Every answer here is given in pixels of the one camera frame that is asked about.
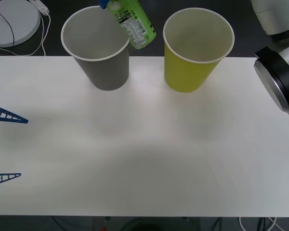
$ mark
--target cable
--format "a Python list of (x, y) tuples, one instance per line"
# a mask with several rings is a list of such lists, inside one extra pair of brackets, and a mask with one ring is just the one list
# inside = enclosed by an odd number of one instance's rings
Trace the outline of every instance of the cable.
[(223, 222), (222, 218), (217, 218), (216, 222), (212, 226), (212, 231), (215, 230), (215, 227), (217, 226), (218, 223), (219, 223), (219, 229), (220, 231), (222, 231), (222, 222)]
[(243, 225), (242, 225), (241, 217), (239, 217), (239, 222), (240, 222), (240, 226), (241, 226), (242, 230), (243, 230), (243, 231), (246, 231), (246, 229), (245, 229), (245, 228), (243, 227)]
[(276, 227), (278, 227), (281, 231), (284, 231), (281, 227), (279, 227), (276, 223), (275, 223), (275, 226)]
[[(270, 231), (276, 225), (277, 218), (274, 218), (274, 220), (272, 220), (271, 218), (269, 218), (269, 219), (270, 219), (270, 221), (272, 221), (272, 225), (268, 229), (266, 229), (265, 231)], [(242, 230), (246, 231), (246, 229), (242, 225), (241, 217), (239, 217), (239, 223), (240, 223)]]
[(51, 218), (63, 231), (67, 231), (62, 225), (60, 225), (60, 223), (54, 218), (54, 216), (51, 216)]
[(262, 225), (262, 221), (263, 221), (263, 218), (258, 218), (257, 231), (260, 231), (260, 229), (261, 229), (261, 225)]
[(42, 43), (43, 43), (43, 41), (44, 41), (44, 39), (46, 38), (46, 35), (47, 35), (47, 32), (46, 32), (46, 34), (45, 34), (45, 36), (44, 36), (44, 20), (43, 20), (42, 14), (39, 13), (39, 16), (40, 16), (40, 18), (41, 18), (41, 20), (42, 20), (42, 30), (43, 30), (43, 31), (42, 31), (42, 39), (41, 39), (41, 41), (40, 41), (39, 47), (38, 47), (33, 53), (31, 53), (31, 54), (25, 54), (25, 55), (20, 55), (20, 54), (16, 54), (16, 53), (14, 53), (14, 52), (11, 52), (11, 51), (6, 50), (6, 49), (3, 49), (3, 48), (0, 48), (0, 50), (10, 52), (10, 53), (12, 53), (13, 55), (16, 55), (16, 56), (31, 56), (31, 55), (35, 54), (35, 53), (39, 50), (39, 48), (42, 46)]
[(44, 56), (46, 56), (46, 52), (45, 52), (45, 49), (44, 49), (44, 41), (47, 37), (47, 34), (48, 34), (48, 31), (49, 31), (49, 27), (50, 27), (50, 23), (52, 22), (52, 19), (50, 18), (50, 15), (48, 13), (46, 13), (46, 15), (49, 17), (49, 23), (48, 23), (48, 27), (47, 27), (47, 30), (46, 30), (46, 34), (45, 34), (45, 37), (42, 41), (42, 49), (43, 49), (43, 52), (44, 52)]
[(15, 36), (14, 36), (13, 29), (12, 29), (10, 23), (8, 22), (8, 20), (6, 20), (6, 18), (5, 18), (1, 13), (0, 13), (0, 15), (1, 15), (1, 17), (6, 21), (6, 23), (9, 25), (9, 27), (10, 27), (10, 29), (11, 29), (11, 32), (12, 32), (12, 35), (13, 35), (13, 44), (12, 44), (12, 48), (11, 48), (11, 50), (8, 51), (8, 52), (13, 53), (12, 50), (13, 50), (13, 48), (14, 48), (14, 44), (15, 44)]
[(266, 231), (270, 231), (270, 230), (276, 225), (276, 220), (277, 220), (277, 218), (274, 218), (274, 220), (272, 220), (271, 218), (269, 218), (269, 220), (272, 221), (273, 223), (272, 223), (271, 227), (268, 228)]
[(222, 231), (222, 222), (223, 222), (223, 218), (220, 219), (220, 231)]
[(262, 231), (265, 231), (265, 218), (263, 218), (263, 229)]

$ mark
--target blue plastic frame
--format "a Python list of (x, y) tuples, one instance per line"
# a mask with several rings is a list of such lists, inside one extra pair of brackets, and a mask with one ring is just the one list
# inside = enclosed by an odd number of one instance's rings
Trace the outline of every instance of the blue plastic frame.
[(21, 173), (1, 173), (0, 174), (0, 184), (7, 182), (9, 180), (13, 180), (13, 179), (20, 177), (20, 176), (21, 176)]
[(12, 112), (9, 112), (3, 108), (0, 107), (0, 121), (3, 122), (11, 122), (11, 123), (21, 123), (21, 124), (27, 124), (28, 120), (16, 115)]

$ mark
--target dark background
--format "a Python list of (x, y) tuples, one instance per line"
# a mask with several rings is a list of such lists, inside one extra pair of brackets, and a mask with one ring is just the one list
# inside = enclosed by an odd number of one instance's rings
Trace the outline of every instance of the dark background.
[[(50, 10), (52, 24), (49, 34), (44, 42), (46, 55), (66, 56), (60, 33), (64, 22), (76, 11), (98, 5), (98, 0), (43, 0)], [(201, 7), (213, 10), (222, 15), (234, 29), (236, 42), (229, 56), (254, 57), (254, 53), (270, 43), (267, 36), (253, 11), (250, 0), (139, 0), (144, 11), (152, 22), (157, 37), (145, 49), (137, 51), (130, 48), (130, 55), (139, 56), (164, 56), (164, 40), (162, 31), (166, 20), (176, 11), (189, 8)], [(45, 26), (48, 17), (44, 16)], [(21, 55), (32, 53), (40, 43), (41, 25), (37, 33), (28, 41), (15, 46), (13, 52)], [(0, 55), (10, 55), (0, 51)], [(43, 55), (42, 49), (35, 55)]]

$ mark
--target bottle label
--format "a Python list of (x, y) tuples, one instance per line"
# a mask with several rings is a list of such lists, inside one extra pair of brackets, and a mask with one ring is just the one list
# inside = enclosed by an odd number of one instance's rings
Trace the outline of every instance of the bottle label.
[(107, 8), (129, 34), (134, 48), (142, 49), (156, 37), (156, 32), (138, 0), (111, 0)]
[(127, 13), (122, 18), (118, 19), (122, 28), (129, 33), (130, 42), (135, 47), (140, 47), (146, 44), (144, 35), (147, 33), (144, 25), (140, 19), (134, 21), (130, 13)]

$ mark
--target white table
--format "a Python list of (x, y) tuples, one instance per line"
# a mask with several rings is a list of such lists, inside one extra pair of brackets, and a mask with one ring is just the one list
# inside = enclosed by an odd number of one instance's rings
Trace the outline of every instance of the white table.
[(178, 93), (163, 57), (132, 57), (119, 90), (71, 57), (0, 57), (0, 215), (289, 217), (289, 116), (254, 58)]

